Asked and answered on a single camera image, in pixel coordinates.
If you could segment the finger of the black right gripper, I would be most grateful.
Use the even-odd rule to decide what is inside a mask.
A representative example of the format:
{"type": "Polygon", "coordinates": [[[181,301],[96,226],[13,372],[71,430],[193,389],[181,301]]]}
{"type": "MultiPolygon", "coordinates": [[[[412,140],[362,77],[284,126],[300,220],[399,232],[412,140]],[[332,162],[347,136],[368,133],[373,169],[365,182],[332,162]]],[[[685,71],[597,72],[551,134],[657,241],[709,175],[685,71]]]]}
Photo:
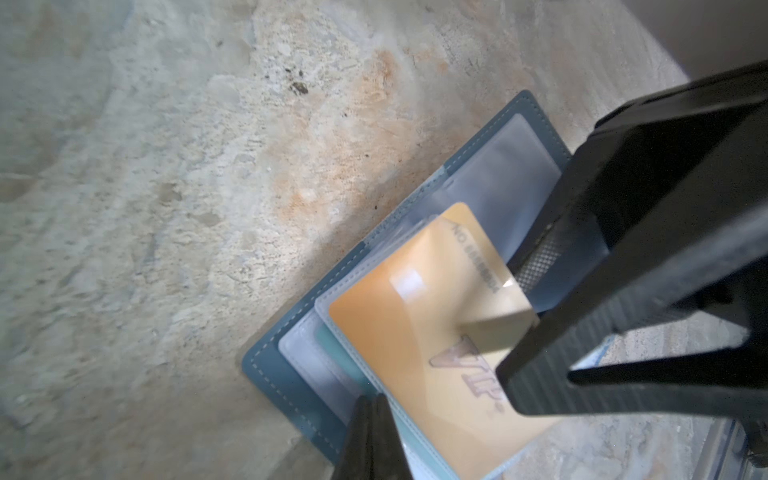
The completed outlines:
{"type": "Polygon", "coordinates": [[[654,208],[499,364],[529,416],[767,416],[767,207],[654,208]]]}
{"type": "Polygon", "coordinates": [[[614,247],[767,103],[764,61],[631,100],[601,118],[507,266],[530,294],[595,221],[614,247]]]}

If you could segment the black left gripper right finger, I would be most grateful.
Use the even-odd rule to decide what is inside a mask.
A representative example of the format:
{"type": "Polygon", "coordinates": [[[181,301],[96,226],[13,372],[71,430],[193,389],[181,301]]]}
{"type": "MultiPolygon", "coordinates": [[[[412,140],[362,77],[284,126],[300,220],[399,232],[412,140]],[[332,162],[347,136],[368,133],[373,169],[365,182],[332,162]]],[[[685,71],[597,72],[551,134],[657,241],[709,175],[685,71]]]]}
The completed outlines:
{"type": "Polygon", "coordinates": [[[374,480],[412,480],[404,448],[387,397],[372,403],[371,468],[374,480]]]}

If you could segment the blue-grey card holder wallet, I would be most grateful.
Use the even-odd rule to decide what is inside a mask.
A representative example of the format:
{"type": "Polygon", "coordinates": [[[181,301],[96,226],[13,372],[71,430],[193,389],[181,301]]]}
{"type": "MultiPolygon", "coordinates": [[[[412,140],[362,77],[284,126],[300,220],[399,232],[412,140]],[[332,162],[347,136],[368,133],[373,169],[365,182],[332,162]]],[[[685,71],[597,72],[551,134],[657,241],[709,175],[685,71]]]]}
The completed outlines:
{"type": "MultiPolygon", "coordinates": [[[[243,372],[331,461],[339,459],[357,399],[385,394],[413,476],[461,479],[399,419],[390,396],[370,381],[326,322],[321,300],[352,276],[378,265],[457,203],[470,208],[507,266],[569,159],[533,95],[518,94],[247,349],[243,372]]],[[[530,294],[522,291],[538,319],[607,252],[599,227],[590,221],[538,287],[530,294]]],[[[555,430],[556,418],[557,423],[503,471],[555,430]]]]}

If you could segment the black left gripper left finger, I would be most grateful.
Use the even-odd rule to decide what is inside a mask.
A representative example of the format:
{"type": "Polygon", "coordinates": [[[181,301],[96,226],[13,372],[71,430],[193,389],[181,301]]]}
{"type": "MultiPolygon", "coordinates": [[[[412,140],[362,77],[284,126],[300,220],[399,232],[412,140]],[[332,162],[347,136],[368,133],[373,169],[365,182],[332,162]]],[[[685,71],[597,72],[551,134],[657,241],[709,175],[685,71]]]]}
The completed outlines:
{"type": "Polygon", "coordinates": [[[357,399],[348,425],[344,445],[331,476],[332,480],[369,480],[373,478],[373,402],[357,399]]]}

